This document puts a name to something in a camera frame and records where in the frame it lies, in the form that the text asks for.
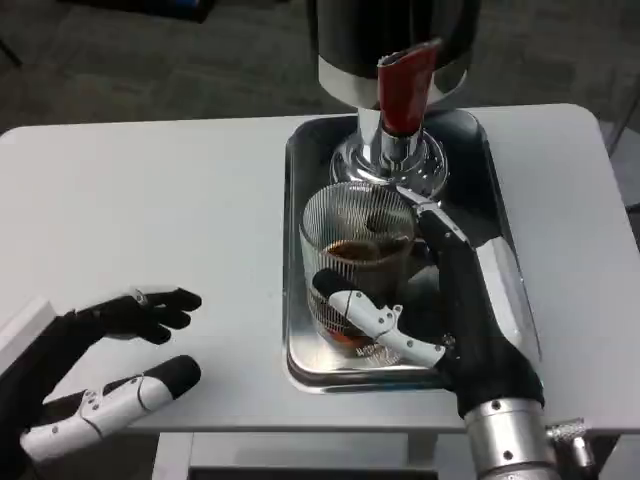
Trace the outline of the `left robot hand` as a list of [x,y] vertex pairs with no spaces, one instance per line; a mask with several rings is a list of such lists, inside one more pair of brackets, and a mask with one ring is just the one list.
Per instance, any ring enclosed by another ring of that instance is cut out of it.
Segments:
[[104,338],[167,343],[202,299],[177,286],[135,287],[58,314],[36,299],[1,330],[1,475],[93,445],[173,403],[201,378],[179,355],[142,373],[54,401],[47,398]]

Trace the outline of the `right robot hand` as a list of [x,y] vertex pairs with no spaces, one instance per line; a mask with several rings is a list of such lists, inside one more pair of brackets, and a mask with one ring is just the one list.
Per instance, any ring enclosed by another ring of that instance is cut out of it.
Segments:
[[491,224],[465,210],[446,209],[403,187],[397,192],[411,203],[435,254],[443,335],[410,336],[407,325],[431,321],[426,309],[395,299],[384,302],[334,269],[318,271],[313,287],[366,336],[437,371],[445,389],[456,395],[460,416],[500,399],[543,406],[539,343],[509,244]]

